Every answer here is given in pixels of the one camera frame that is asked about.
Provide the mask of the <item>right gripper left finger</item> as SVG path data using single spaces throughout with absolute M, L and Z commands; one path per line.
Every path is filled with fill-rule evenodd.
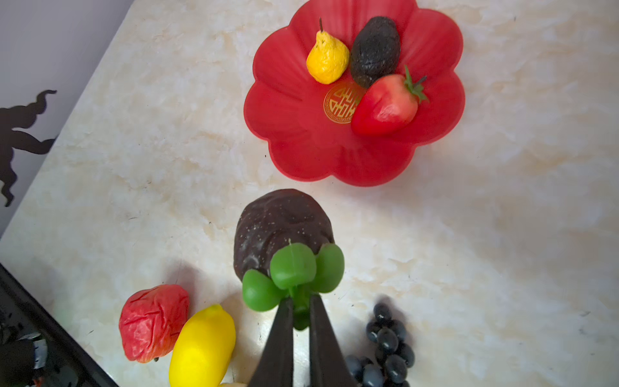
M 260 362 L 248 387 L 293 385 L 293 300 L 281 301 Z

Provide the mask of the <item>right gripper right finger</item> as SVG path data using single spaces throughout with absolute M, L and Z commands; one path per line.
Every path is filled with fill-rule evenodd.
M 322 298 L 314 294 L 309 300 L 309 362 L 312 387 L 355 387 L 356 380 L 340 350 Z

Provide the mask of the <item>yellow lemon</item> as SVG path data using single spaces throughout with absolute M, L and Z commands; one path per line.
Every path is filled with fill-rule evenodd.
M 215 304 L 191 317 L 172 351 L 169 384 L 218 386 L 224 379 L 236 344 L 234 319 Z

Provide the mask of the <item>red pomegranate fruit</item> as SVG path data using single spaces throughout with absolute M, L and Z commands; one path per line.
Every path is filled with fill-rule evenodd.
M 146 364 L 168 355 L 189 318 L 190 295 L 180 285 L 140 290 L 124 304 L 119 332 L 129 361 Z

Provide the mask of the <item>red flower-shaped fruit bowl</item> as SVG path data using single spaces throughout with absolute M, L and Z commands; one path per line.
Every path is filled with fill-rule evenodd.
M 363 90 L 350 74 L 330 85 L 316 82 L 306 58 L 320 28 L 352 45 L 377 16 L 395 22 L 401 37 L 398 72 L 422 79 L 428 99 L 402 130 L 357 135 L 351 119 Z M 460 121 L 466 98 L 456 66 L 463 51 L 458 25 L 414 1 L 309 1 L 287 27 L 259 46 L 245 121 L 255 136 L 267 141 L 273 164 L 287 177 L 383 185 L 407 168 L 418 147 L 445 137 Z

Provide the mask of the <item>red strawberry with green leaves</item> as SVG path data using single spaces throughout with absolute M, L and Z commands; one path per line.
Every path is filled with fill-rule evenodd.
M 427 76 L 417 82 L 409 68 L 406 74 L 381 77 L 366 91 L 352 117 L 351 128 L 358 135 L 388 135 L 410 124 L 419 105 L 428 100 L 424 94 Z

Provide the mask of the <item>small yellow quince fruit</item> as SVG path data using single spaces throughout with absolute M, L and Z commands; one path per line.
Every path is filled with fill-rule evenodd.
M 323 85 L 338 81 L 348 68 L 350 56 L 348 47 L 326 32 L 319 19 L 316 41 L 306 58 L 306 68 L 312 78 Z

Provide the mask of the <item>dark green avocado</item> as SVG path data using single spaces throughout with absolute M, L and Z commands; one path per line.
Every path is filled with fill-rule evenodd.
M 357 85 L 368 89 L 380 78 L 395 72 L 400 54 L 401 38 L 395 22 L 385 16 L 373 17 L 352 46 L 351 76 Z

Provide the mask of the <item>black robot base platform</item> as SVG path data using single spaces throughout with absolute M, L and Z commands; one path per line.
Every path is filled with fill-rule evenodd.
M 5 268 L 1 268 L 1 385 L 118 386 Z

